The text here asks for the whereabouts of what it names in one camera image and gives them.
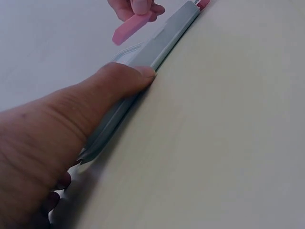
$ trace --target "pink eraser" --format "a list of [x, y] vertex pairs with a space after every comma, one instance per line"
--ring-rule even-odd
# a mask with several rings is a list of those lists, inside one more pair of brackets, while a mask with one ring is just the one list
[[202, 11], [206, 5], [210, 2], [210, 0], [201, 0], [197, 3], [197, 6], [200, 8], [200, 11]]
[[125, 21], [114, 32], [112, 41], [116, 45], [121, 45], [124, 41], [130, 38], [135, 32], [142, 28], [151, 18], [152, 12], [149, 11], [145, 15], [133, 15], [127, 21]]

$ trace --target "hand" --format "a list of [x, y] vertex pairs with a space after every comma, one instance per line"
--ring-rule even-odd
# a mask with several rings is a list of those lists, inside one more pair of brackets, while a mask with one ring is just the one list
[[108, 0], [108, 3], [122, 21], [126, 21], [134, 14], [142, 15], [151, 10], [150, 22], [152, 22], [165, 12], [165, 8], [154, 3], [154, 0]]
[[87, 137], [118, 100], [154, 80], [149, 67], [110, 63], [77, 85], [0, 113], [0, 228], [49, 224]]

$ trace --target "finger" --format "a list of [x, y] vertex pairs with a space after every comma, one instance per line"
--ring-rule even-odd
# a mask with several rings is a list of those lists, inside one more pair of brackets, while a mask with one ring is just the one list
[[126, 0], [108, 0], [108, 3], [122, 21], [126, 21], [134, 15], [130, 2]]
[[135, 14], [146, 14], [152, 5], [152, 0], [131, 0], [132, 10]]
[[50, 192], [42, 204], [41, 213], [43, 215], [48, 214], [56, 207], [60, 199], [61, 197], [57, 192]]
[[149, 18], [149, 22], [154, 22], [157, 20], [157, 18], [158, 18], [157, 14], [153, 12], [151, 17]]
[[150, 85], [154, 76], [155, 71], [150, 67], [134, 69], [123, 64], [110, 63], [82, 83], [43, 98], [41, 105], [46, 105], [52, 117], [59, 120], [60, 126], [57, 129], [62, 124], [69, 128], [65, 143], [69, 144], [70, 141], [69, 147], [75, 147], [75, 152], [71, 149], [70, 153], [57, 152], [62, 156], [58, 160], [70, 161], [71, 165], [80, 151], [79, 147], [83, 146], [108, 109], [120, 99]]
[[29, 225], [25, 226], [24, 228], [31, 228], [31, 229], [49, 229], [50, 228], [50, 221], [48, 214], [44, 214], [42, 212], [36, 212]]
[[68, 172], [66, 172], [62, 178], [56, 184], [54, 190], [64, 190], [66, 189], [71, 183], [71, 176]]
[[160, 16], [165, 13], [165, 8], [161, 5], [153, 3], [151, 11], [154, 12], [157, 16]]

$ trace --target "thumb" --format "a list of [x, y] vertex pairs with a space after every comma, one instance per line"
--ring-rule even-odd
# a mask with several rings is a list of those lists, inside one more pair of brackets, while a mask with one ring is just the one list
[[57, 170], [64, 172], [108, 109], [150, 85], [154, 76], [150, 67], [110, 63], [79, 84], [0, 113], [0, 125], [7, 138], [20, 142], [19, 154], [35, 154], [49, 171], [61, 166]]
[[143, 90], [154, 77], [151, 67], [131, 68], [109, 63], [87, 80], [44, 99], [88, 137], [116, 102]]
[[152, 0], [131, 0], [132, 10], [135, 14], [146, 14], [152, 6]]

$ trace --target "white table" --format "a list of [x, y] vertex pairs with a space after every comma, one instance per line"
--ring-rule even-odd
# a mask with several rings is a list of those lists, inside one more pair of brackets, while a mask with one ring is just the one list
[[[20, 58], [15, 75], [7, 73], [12, 87], [18, 88], [25, 69], [36, 79], [45, 71], [46, 80], [52, 69], [57, 83], [35, 94], [40, 96], [72, 82], [58, 74], [75, 73], [77, 82], [99, 67], [103, 47], [96, 51], [96, 27], [85, 24], [89, 15], [95, 25], [102, 18], [94, 7], [101, 3], [80, 4], [88, 11], [71, 21], [66, 48], [48, 49], [59, 47], [62, 35], [42, 39], [49, 45], [36, 49], [40, 55]], [[54, 212], [56, 225], [304, 228], [304, 25], [302, 0], [214, 0], [101, 156], [76, 168]], [[3, 108], [23, 102], [13, 94]]]

